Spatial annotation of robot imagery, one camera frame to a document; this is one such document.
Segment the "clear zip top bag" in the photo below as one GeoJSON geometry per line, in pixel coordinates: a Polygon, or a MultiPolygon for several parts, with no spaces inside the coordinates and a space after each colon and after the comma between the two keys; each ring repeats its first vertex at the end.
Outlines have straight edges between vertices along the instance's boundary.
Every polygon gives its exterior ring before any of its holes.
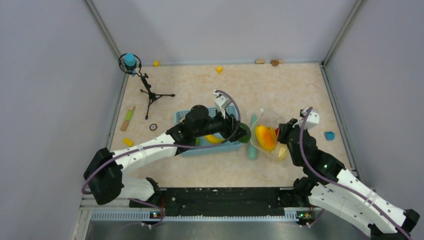
{"type": "Polygon", "coordinates": [[[250,127],[250,143],[259,151],[276,161],[283,161],[289,153],[286,144],[280,143],[279,124],[286,123],[286,119],[278,112],[261,108],[250,127]]]}

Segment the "orange yellow mango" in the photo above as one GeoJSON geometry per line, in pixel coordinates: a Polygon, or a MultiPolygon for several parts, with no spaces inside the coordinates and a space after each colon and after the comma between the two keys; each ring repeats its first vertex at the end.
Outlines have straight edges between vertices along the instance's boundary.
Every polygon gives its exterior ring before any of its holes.
{"type": "Polygon", "coordinates": [[[277,136],[274,128],[258,125],[255,127],[255,136],[262,149],[272,152],[276,148],[277,136]]]}

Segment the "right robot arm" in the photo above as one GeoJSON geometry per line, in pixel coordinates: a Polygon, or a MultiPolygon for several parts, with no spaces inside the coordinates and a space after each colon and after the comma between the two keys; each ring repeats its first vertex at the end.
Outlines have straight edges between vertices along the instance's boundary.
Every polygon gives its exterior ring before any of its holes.
{"type": "Polygon", "coordinates": [[[322,208],[350,223],[372,240],[410,240],[420,214],[401,209],[362,183],[334,156],[317,147],[316,139],[291,119],[276,130],[277,141],[288,147],[292,162],[305,176],[293,183],[299,206],[322,208]]]}

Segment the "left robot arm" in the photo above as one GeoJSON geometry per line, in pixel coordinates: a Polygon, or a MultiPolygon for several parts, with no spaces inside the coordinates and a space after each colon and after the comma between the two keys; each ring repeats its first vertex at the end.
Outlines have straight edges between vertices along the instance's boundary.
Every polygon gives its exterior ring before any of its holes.
{"type": "Polygon", "coordinates": [[[123,150],[110,151],[104,147],[93,156],[86,168],[81,187],[84,195],[93,195],[98,205],[105,205],[117,198],[142,200],[154,207],[160,202],[160,193],[152,180],[126,180],[125,175],[154,161],[174,157],[188,150],[200,150],[196,140],[207,135],[220,134],[223,142],[239,142],[250,135],[243,127],[239,114],[215,111],[196,105],[184,119],[161,135],[147,142],[123,150]]]}

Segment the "green lime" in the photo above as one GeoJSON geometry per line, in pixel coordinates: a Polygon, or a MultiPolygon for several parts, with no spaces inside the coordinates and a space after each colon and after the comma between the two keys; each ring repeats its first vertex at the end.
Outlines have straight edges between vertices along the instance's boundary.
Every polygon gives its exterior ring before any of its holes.
{"type": "Polygon", "coordinates": [[[243,144],[248,143],[252,137],[251,128],[243,122],[240,123],[239,128],[245,131],[245,135],[241,137],[238,142],[243,144]]]}

